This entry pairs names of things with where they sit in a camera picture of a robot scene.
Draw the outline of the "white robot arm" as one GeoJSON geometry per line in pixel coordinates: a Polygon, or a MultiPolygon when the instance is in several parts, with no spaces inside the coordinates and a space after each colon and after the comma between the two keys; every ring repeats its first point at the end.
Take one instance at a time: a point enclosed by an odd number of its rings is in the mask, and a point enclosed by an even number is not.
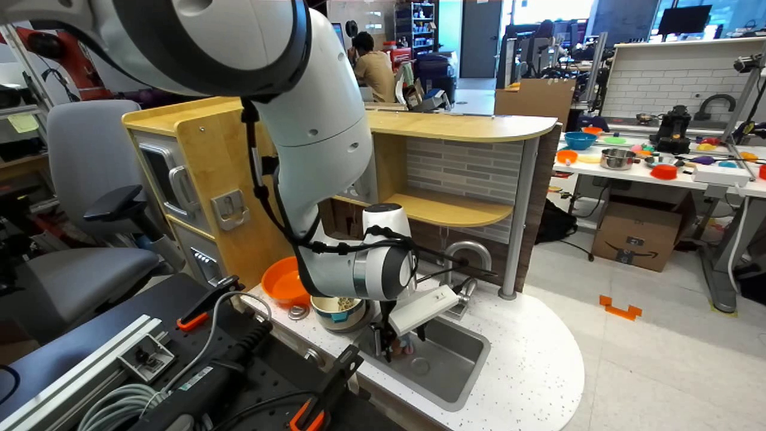
{"type": "Polygon", "coordinates": [[[275,201],[313,297],[385,301],[402,338],[457,303],[415,275],[425,252],[397,204],[365,210],[360,238],[325,232],[318,206],[374,158],[362,91],[329,16],[307,0],[0,0],[0,18],[74,30],[127,77],[178,96],[236,96],[275,150],[275,201]]]}

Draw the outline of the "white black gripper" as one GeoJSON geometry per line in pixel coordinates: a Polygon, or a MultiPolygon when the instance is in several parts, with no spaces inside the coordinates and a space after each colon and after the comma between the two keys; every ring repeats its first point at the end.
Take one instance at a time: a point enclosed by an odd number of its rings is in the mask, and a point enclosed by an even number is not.
{"type": "Polygon", "coordinates": [[[459,297],[449,284],[404,289],[385,317],[392,332],[389,346],[396,346],[401,338],[452,309],[457,301],[459,297]]]}

